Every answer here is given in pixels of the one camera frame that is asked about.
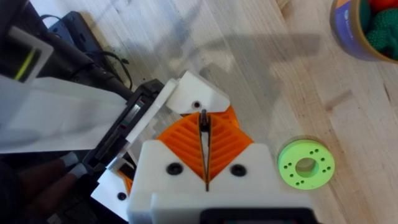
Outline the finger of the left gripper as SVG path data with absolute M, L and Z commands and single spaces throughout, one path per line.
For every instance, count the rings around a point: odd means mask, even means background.
M 177 114 L 192 114 L 201 110 L 208 113 L 225 112 L 231 105 L 229 96 L 205 78 L 186 71 L 178 80 L 171 78 L 153 104 L 126 136 L 133 143 L 161 107 Z

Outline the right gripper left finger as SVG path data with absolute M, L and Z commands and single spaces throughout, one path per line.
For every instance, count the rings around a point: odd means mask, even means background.
M 199 223 L 207 174 L 200 113 L 142 145 L 127 207 L 129 223 Z

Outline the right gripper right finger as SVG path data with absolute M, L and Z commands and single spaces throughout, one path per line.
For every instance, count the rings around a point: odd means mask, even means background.
M 279 181 L 269 148 L 230 122 L 209 115 L 206 191 L 224 201 L 277 201 Z

